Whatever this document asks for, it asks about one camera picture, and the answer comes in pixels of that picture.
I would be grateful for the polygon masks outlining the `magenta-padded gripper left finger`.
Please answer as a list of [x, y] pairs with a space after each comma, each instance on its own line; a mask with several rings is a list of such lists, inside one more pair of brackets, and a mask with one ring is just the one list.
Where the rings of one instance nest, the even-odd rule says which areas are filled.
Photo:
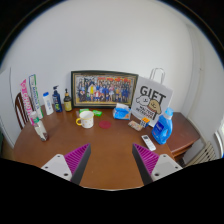
[[42, 169], [79, 185], [90, 154], [91, 145], [85, 144], [66, 155], [56, 154]]

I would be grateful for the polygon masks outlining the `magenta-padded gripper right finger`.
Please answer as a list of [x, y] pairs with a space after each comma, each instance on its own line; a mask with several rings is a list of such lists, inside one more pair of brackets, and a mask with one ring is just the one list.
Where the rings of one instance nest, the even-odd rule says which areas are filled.
[[182, 167], [167, 154], [158, 155], [138, 144], [132, 146], [132, 154], [144, 185], [182, 169]]

